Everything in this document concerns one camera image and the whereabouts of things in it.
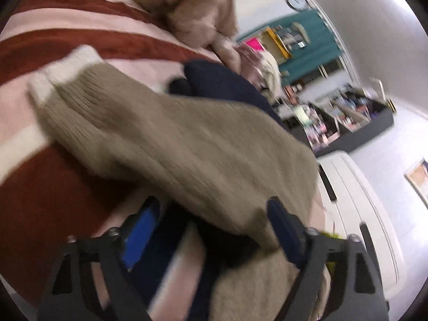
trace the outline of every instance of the pink stripe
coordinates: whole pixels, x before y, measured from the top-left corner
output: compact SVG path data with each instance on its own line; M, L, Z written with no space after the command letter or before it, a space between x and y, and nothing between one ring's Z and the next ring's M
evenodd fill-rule
M107 62L157 93L166 93L172 79L184 77L183 65L178 62L150 59L111 59Z
M203 48L192 49L179 42L171 33L128 17L64 8L41 8L13 15L0 35L0 41L25 32L46 29L92 29L146 35L191 49L213 60L217 56Z
M184 321L203 271L205 246L194 225L189 225L161 287L148 308L153 321Z
M36 121L27 96L26 74L0 87L0 144Z

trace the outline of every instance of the screw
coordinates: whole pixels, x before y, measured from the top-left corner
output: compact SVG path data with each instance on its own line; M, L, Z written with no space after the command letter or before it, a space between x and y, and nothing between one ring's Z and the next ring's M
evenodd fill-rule
M108 235L110 235L112 238L118 237L120 235L119 228L110 228L108 230Z
M313 237L320 235L319 231L313 227L309 227L308 229L306 229L306 233L308 233L309 235L311 235Z
M69 235L68 237L67 237L67 243L69 243L69 244L73 244L73 243L75 243L77 240L76 240L76 237L74 236L74 235Z
M355 243L359 243L361 241L360 237L356 234L349 234L348 239L354 241Z

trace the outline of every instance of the white wall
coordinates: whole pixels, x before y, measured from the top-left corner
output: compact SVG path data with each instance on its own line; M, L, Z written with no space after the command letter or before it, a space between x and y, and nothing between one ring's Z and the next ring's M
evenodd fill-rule
M382 201L407 267L404 288L389 301L391 321L403 315L428 276L428 210L404 177L419 160L428 158L428 121L400 101L395 106L394 127L350 154Z
M316 0L342 37L360 78L428 111L428 36L405 0Z

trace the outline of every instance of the striped blanket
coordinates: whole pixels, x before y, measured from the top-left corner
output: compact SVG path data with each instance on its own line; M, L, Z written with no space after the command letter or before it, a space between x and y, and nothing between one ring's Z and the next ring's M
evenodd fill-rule
M0 34L0 273L33 305L69 235L99 236L120 226L149 195L168 202L152 186L136 189L88 174L37 122L27 95L29 78L81 44L159 93L183 75L183 62L219 61L210 51L177 41L132 0L23 0L17 7ZM189 300L173 286L187 276L185 291L192 295L202 273L205 248L192 226L177 247L165 281L170 288L156 295L150 309L154 320L184 320ZM171 297L179 303L166 309Z

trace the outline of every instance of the bed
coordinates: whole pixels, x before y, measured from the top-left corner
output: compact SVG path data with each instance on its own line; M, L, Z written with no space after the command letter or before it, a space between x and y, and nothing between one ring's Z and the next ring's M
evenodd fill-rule
M0 34L0 273L34 306L69 235L100 235L136 212L148 195L163 197L149 187L136 189L88 174L38 124L26 93L29 77L81 44L91 45L108 63L159 93L182 75L183 62L219 61L211 51L177 41L132 0L22 0L14 9ZM320 163L328 169L329 161ZM334 189L343 188L332 183ZM320 179L316 226L346 236L354 227L338 225L340 216L323 187ZM370 216L361 219L369 222ZM400 289L404 273L392 227L382 218L398 262L397 283L385 285L391 296ZM382 277L389 281L389 262L380 261Z

